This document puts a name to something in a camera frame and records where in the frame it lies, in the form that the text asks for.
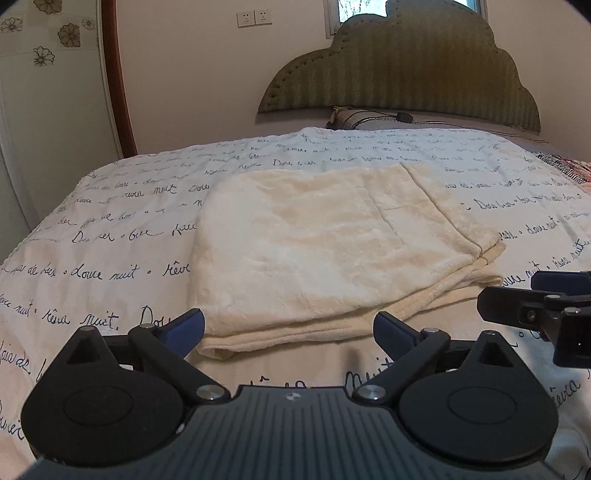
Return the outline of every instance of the flower decal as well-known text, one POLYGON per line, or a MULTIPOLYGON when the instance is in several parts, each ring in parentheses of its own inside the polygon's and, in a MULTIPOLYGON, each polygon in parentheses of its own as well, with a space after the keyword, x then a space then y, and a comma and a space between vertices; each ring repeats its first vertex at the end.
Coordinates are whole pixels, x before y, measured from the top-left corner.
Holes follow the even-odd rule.
POLYGON ((35 6, 47 15, 61 12, 62 0, 33 0, 35 6))
POLYGON ((57 33, 60 42, 65 47, 80 47, 80 27, 73 23, 68 23, 60 28, 57 33))
POLYGON ((22 20, 16 17, 10 17, 0 23, 0 32, 20 32, 22 31, 22 20))
POLYGON ((33 50, 33 63, 38 67, 53 65, 55 55, 48 48, 37 47, 33 50))
POLYGON ((95 29, 95 21, 91 18, 84 18, 82 19, 82 26, 87 30, 94 30, 95 29))

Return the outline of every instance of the electrical outlet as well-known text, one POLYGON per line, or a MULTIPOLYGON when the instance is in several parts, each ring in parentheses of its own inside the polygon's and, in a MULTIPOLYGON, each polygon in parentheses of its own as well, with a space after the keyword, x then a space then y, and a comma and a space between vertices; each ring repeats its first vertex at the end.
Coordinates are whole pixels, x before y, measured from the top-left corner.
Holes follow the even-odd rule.
POLYGON ((272 24, 271 12, 268 8, 261 8, 259 10, 255 10, 255 23, 256 25, 272 24))
POLYGON ((255 24, 255 12, 250 10, 249 12, 239 12, 236 14, 238 20, 238 28, 251 27, 255 24))

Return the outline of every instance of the window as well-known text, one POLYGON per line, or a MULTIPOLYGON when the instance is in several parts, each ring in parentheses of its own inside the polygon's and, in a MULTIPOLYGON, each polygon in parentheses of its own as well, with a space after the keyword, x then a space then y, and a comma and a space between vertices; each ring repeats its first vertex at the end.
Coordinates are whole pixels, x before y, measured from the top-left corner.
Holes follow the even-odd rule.
MULTIPOLYGON (((455 0, 486 18, 485 0, 455 0)), ((327 38, 339 29, 341 23, 353 15, 376 14, 386 16, 386 0, 324 0, 324 19, 327 38)))

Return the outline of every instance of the cream fleece blanket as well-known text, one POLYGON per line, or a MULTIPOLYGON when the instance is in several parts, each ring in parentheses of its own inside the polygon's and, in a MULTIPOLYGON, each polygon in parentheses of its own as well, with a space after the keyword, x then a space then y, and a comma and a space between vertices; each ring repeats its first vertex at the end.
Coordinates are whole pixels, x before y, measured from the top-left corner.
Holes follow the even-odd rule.
POLYGON ((505 248, 417 163, 232 177, 195 245, 199 352, 214 358, 370 335, 379 309, 407 319, 475 297, 501 283, 490 263, 505 248))

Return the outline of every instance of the green headboard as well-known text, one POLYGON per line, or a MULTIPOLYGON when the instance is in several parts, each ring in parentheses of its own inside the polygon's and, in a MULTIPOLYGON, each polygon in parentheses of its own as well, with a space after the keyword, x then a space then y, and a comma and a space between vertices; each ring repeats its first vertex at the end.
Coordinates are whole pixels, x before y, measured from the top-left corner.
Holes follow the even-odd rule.
POLYGON ((292 60, 259 113, 335 105, 449 113, 540 131, 534 98, 481 15, 454 0, 389 0, 292 60))

